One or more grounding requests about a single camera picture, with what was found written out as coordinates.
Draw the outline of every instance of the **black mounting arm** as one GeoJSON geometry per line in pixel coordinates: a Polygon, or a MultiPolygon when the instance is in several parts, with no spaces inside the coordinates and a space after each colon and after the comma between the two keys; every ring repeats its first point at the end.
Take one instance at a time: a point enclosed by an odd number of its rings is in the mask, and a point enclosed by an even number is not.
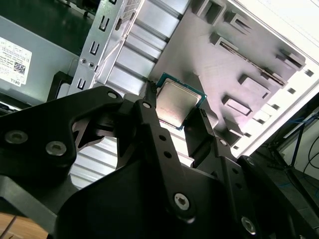
{"type": "Polygon", "coordinates": [[[0,197],[57,239],[319,238],[203,110],[186,121],[194,162],[182,166],[148,89],[122,99],[98,87],[1,117],[0,197]],[[76,153],[104,136],[118,139],[117,170],[76,192],[76,153]]]}

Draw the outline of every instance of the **barcode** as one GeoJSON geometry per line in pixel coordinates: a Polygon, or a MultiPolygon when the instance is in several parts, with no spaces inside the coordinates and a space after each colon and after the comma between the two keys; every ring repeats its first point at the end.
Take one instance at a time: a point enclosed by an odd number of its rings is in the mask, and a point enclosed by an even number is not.
{"type": "Polygon", "coordinates": [[[21,65],[20,63],[17,63],[15,62],[14,63],[14,68],[13,68],[14,71],[17,71],[19,72],[20,74],[23,74],[25,73],[25,66],[21,65]]]}

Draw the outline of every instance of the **white label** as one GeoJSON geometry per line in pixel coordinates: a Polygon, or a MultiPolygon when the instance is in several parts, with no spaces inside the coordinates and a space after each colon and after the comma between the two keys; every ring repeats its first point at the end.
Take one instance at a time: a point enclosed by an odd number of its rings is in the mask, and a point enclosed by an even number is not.
{"type": "Polygon", "coordinates": [[[32,52],[0,37],[0,79],[26,84],[32,52]]]}

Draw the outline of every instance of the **black cable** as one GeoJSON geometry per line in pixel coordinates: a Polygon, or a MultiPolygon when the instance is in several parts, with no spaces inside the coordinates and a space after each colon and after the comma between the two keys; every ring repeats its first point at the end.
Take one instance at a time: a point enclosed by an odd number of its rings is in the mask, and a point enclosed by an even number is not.
{"type": "Polygon", "coordinates": [[[315,186],[314,184],[312,184],[310,181],[308,181],[307,179],[306,179],[306,174],[305,174],[305,171],[306,171],[306,169],[307,169],[307,167],[309,166],[309,165],[311,165],[312,166],[312,164],[311,164],[311,161],[317,156],[317,155],[319,155],[319,152],[318,153],[316,153],[311,159],[309,159],[309,161],[308,161],[308,163],[306,164],[306,166],[305,166],[305,168],[304,168],[304,171],[303,171],[303,175],[304,175],[304,179],[310,184],[310,185],[312,185],[314,188],[318,188],[317,186],[315,186]]]}
{"type": "Polygon", "coordinates": [[[312,167],[314,167],[314,168],[316,168],[316,169],[319,169],[319,167],[314,166],[314,165],[311,163],[310,154],[311,154],[311,150],[312,150],[314,144],[317,142],[318,139],[319,139],[319,136],[313,141],[313,143],[312,143],[312,145],[311,145],[311,147],[310,147],[310,149],[309,149],[309,152],[308,152],[308,164],[307,164],[307,166],[310,164],[312,167]]]}

